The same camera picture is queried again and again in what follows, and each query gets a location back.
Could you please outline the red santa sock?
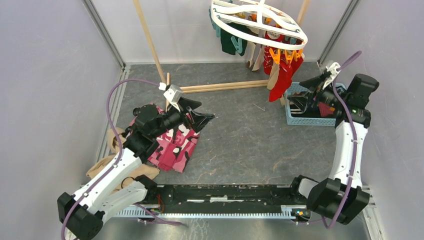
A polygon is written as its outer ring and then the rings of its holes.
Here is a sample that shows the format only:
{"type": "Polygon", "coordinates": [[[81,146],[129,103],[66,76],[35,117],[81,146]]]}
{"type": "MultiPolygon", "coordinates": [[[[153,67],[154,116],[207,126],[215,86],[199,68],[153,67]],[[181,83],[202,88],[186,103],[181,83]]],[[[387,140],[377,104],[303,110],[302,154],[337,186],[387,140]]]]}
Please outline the red santa sock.
{"type": "Polygon", "coordinates": [[[292,75],[296,73],[296,71],[300,68],[302,63],[304,62],[304,54],[303,53],[294,53],[293,58],[290,63],[290,69],[292,75]]]}
{"type": "Polygon", "coordinates": [[[285,56],[280,56],[279,71],[277,81],[270,90],[268,101],[274,102],[283,96],[283,93],[291,86],[293,77],[293,68],[286,61],[285,56]]]}

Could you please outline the white oval clip hanger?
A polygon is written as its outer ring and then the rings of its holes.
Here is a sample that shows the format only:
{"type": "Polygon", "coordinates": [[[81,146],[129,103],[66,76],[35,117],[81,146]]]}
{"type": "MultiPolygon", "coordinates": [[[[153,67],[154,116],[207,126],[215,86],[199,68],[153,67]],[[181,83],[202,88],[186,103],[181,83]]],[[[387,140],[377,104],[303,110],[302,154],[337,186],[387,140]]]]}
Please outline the white oval clip hanger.
{"type": "Polygon", "coordinates": [[[290,51],[302,50],[308,43],[307,35],[290,15],[265,4],[264,0],[243,0],[241,5],[224,0],[212,0],[209,9],[211,20],[215,25],[238,38],[290,51]],[[230,23],[289,36],[300,40],[300,44],[282,43],[254,36],[230,26],[230,23]]]}

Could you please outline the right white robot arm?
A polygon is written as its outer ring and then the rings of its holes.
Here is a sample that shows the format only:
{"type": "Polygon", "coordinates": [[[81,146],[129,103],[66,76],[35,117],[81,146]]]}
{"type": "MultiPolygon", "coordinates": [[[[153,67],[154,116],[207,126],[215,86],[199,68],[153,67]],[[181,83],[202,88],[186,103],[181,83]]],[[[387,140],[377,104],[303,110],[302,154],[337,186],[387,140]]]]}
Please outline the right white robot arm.
{"type": "Polygon", "coordinates": [[[326,228],[335,223],[349,224],[368,204],[370,194],[363,190],[361,160],[363,143],[371,125],[371,113],[366,109],[370,95],[380,83],[373,77],[357,73],[342,93],[337,91],[328,73],[301,81],[305,88],[288,99],[301,110],[323,103],[334,109],[336,150],[328,178],[318,182],[299,175],[289,189],[289,199],[295,204],[306,201],[306,207],[322,219],[331,219],[326,228]]]}

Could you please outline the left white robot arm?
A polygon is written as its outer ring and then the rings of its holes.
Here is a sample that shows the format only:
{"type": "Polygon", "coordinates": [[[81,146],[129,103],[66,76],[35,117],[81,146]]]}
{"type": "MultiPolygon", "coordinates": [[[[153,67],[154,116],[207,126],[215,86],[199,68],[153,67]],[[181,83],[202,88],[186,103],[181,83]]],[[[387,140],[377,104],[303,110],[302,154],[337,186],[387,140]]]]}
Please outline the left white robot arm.
{"type": "Polygon", "coordinates": [[[62,230],[69,230],[79,240],[91,240],[110,218],[130,205],[153,203],[157,190],[143,179],[134,180],[117,192],[113,190],[155,153],[160,145],[157,137],[180,125],[198,133],[213,120],[214,114],[195,111],[201,105],[181,97],[165,113],[159,112],[155,104],[135,108],[129,136],[125,142],[117,138],[119,150],[113,160],[79,190],[73,194],[64,192],[57,199],[62,230]]]}

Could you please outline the socks pile in basket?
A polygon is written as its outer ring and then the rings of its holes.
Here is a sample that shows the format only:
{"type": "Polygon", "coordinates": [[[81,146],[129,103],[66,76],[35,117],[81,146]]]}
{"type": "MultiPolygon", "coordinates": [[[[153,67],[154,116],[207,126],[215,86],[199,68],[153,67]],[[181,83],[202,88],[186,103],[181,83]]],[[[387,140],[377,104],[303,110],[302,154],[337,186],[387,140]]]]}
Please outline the socks pile in basket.
{"type": "Polygon", "coordinates": [[[305,114],[293,114],[291,113],[294,117],[299,117],[299,118],[330,118],[334,115],[334,111],[335,108],[328,106],[324,103],[320,103],[317,107],[316,107],[316,112],[314,113],[305,113],[305,114]]]}

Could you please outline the wooden hanger stand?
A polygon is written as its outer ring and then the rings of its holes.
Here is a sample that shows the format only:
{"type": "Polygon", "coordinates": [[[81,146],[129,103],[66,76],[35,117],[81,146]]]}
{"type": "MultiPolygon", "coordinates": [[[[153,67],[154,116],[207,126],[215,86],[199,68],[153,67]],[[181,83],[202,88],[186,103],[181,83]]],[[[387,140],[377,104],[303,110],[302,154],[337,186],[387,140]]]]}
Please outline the wooden hanger stand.
{"type": "MultiPolygon", "coordinates": [[[[297,20],[295,21],[299,26],[302,24],[304,15],[306,11],[308,10],[308,7],[310,5],[310,0],[304,0],[301,6],[301,9],[299,11],[297,20]]],[[[157,51],[155,49],[149,27],[147,25],[145,15],[143,13],[141,4],[139,0],[133,0],[133,5],[135,7],[135,10],[137,12],[139,21],[141,23],[142,29],[144,31],[148,46],[152,52],[152,56],[154,58],[154,62],[157,68],[157,71],[159,73],[161,82],[165,83],[167,85],[170,85],[170,80],[168,78],[165,79],[165,75],[162,69],[162,66],[159,61],[159,57],[157,54],[157,51]]],[[[292,52],[302,52],[303,49],[300,50],[293,50],[292,52]]],[[[184,86],[180,87],[182,89],[182,92],[185,94],[191,94],[191,93],[203,93],[203,92],[213,92],[213,91],[224,91],[224,90],[237,90],[237,89],[247,89],[247,88],[257,88],[257,87],[265,87],[268,84],[268,80],[252,80],[252,81],[241,81],[241,82],[228,82],[228,83],[218,83],[218,84],[207,84],[207,85],[194,85],[194,86],[184,86]]]]}

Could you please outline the blue plastic basket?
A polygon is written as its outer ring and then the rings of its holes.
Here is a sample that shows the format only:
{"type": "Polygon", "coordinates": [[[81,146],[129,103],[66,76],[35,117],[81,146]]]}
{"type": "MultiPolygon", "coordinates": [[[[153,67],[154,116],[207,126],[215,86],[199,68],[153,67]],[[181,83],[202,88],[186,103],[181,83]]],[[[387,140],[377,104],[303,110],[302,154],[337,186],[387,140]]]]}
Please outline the blue plastic basket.
{"type": "Polygon", "coordinates": [[[308,89],[300,86],[298,82],[293,82],[291,86],[286,90],[283,97],[285,100],[285,113],[288,125],[292,126],[318,126],[318,127],[334,127],[336,123],[335,118],[321,117],[320,110],[318,107],[308,110],[305,113],[296,113],[297,107],[294,104],[289,103],[287,96],[306,92],[308,89]]]}

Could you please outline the pink camouflage cloth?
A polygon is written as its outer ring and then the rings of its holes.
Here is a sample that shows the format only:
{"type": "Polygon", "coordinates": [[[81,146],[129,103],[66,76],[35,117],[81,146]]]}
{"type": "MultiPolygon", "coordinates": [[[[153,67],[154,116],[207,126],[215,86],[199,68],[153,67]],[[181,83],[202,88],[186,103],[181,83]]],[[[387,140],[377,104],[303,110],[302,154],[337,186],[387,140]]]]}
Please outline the pink camouflage cloth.
{"type": "Polygon", "coordinates": [[[165,112],[155,104],[133,109],[135,118],[127,131],[124,149],[133,152],[142,163],[151,163],[163,171],[182,173],[192,157],[200,132],[177,124],[177,110],[165,112]]]}

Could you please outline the red patterned christmas sock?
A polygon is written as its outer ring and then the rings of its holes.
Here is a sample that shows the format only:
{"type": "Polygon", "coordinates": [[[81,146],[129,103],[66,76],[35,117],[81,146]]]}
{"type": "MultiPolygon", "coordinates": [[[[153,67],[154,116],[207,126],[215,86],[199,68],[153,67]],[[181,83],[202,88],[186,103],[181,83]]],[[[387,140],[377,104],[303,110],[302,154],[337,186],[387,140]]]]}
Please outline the red patterned christmas sock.
{"type": "MultiPolygon", "coordinates": [[[[272,40],[275,42],[282,42],[284,35],[282,34],[278,34],[275,32],[270,32],[270,31],[266,31],[264,34],[264,38],[267,40],[272,40]]],[[[275,47],[271,47],[268,45],[265,45],[263,47],[264,49],[264,54],[263,54],[263,71],[266,75],[270,75],[271,71],[272,71],[272,67],[275,63],[270,50],[272,50],[274,53],[277,52],[277,49],[275,47]]]]}

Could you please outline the dark green sock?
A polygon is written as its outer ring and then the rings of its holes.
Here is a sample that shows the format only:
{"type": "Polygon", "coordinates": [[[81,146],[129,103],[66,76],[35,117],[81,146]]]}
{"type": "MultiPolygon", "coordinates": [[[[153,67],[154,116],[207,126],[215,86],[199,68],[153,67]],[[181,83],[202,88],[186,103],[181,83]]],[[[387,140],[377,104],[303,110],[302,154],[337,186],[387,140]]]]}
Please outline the dark green sock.
{"type": "MultiPolygon", "coordinates": [[[[246,25],[234,22],[228,23],[228,25],[238,31],[251,34],[251,30],[246,25]]],[[[243,56],[248,46],[247,40],[244,38],[239,38],[238,36],[235,36],[223,29],[220,30],[220,43],[222,51],[233,56],[236,54],[243,56]]]]}

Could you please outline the beige cloth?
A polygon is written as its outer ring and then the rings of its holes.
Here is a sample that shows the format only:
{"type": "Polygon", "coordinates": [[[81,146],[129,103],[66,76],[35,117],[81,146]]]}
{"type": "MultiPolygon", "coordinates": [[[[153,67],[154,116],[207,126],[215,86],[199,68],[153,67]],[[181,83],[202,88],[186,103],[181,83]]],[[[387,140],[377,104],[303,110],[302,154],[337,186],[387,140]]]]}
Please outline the beige cloth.
{"type": "MultiPolygon", "coordinates": [[[[122,143],[126,141],[126,135],[124,129],[117,127],[115,130],[109,129],[107,131],[107,146],[111,154],[99,160],[93,165],[87,172],[86,176],[91,180],[103,175],[103,173],[111,166],[111,163],[115,163],[119,154],[120,148],[118,139],[122,143]]],[[[111,175],[116,176],[119,171],[121,174],[118,179],[117,186],[114,187],[112,193],[116,193],[119,190],[129,186],[137,177],[145,175],[149,179],[153,180],[156,178],[160,170],[156,167],[142,163],[139,158],[134,157],[134,154],[127,148],[123,150],[122,160],[118,164],[118,168],[109,173],[102,182],[108,182],[111,179],[111,175]]]]}

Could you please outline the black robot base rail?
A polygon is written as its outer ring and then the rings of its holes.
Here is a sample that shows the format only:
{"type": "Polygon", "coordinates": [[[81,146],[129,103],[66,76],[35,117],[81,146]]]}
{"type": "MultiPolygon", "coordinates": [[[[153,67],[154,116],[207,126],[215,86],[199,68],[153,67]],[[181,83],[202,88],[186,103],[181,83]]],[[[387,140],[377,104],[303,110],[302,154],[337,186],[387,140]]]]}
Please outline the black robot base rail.
{"type": "Polygon", "coordinates": [[[165,184],[149,189],[141,205],[164,214],[277,214],[281,207],[305,207],[307,199],[290,185],[165,184]]]}

